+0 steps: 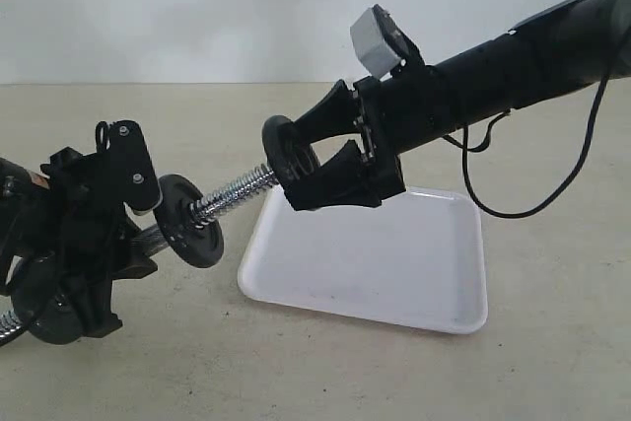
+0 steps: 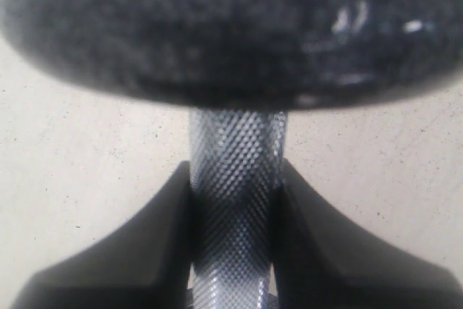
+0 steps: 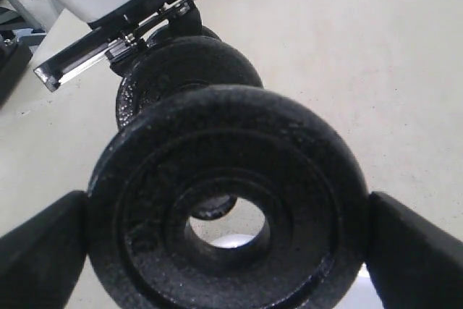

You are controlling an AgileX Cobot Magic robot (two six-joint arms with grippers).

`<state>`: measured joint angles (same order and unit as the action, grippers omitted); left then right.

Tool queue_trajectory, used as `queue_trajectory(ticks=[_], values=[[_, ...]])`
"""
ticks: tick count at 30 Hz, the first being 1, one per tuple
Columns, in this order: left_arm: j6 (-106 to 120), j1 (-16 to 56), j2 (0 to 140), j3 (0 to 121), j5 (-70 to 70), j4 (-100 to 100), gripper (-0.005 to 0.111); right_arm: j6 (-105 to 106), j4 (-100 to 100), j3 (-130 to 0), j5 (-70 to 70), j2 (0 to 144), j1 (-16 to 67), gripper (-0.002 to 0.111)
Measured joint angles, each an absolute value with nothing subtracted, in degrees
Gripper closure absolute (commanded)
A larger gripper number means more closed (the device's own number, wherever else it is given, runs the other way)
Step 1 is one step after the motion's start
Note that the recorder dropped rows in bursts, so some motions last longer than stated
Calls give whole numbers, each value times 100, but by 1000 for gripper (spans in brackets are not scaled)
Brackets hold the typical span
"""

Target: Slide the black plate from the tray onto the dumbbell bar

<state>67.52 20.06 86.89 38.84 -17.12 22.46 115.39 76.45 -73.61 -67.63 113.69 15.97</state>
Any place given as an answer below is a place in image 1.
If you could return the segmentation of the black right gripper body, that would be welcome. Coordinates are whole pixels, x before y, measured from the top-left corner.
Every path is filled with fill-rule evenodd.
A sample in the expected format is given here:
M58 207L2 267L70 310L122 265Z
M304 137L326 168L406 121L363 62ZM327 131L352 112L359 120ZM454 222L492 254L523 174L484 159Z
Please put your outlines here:
M454 131L454 96L434 66L410 64L385 81L354 84L372 140L369 187L379 199L405 190L399 156Z

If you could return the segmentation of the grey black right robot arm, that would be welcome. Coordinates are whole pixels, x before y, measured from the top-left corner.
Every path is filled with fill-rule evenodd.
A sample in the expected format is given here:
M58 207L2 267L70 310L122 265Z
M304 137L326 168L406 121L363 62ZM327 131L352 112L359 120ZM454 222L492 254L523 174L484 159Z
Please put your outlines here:
M577 0L437 65L407 65L385 81L366 77L352 93L330 95L297 120L301 139L347 134L360 122L370 156L344 146L286 183L288 201L296 210L380 206L405 189L402 153L597 82L629 26L630 0Z

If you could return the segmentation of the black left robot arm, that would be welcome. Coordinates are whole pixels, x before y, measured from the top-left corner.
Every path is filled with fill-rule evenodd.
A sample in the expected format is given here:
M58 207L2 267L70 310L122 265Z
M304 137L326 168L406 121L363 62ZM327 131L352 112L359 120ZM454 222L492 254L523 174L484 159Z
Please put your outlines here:
M1 342L25 333L53 345L122 327L112 286L157 265L133 247L122 173L108 151L65 148L34 173L1 162Z

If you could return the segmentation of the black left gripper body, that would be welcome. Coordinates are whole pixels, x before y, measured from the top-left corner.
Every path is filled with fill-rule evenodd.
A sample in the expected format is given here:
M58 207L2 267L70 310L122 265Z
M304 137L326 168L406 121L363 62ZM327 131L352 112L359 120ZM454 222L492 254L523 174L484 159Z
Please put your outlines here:
M66 147L40 165L48 179L48 248L36 293L44 298L109 298L129 251L128 155L99 147L83 155Z

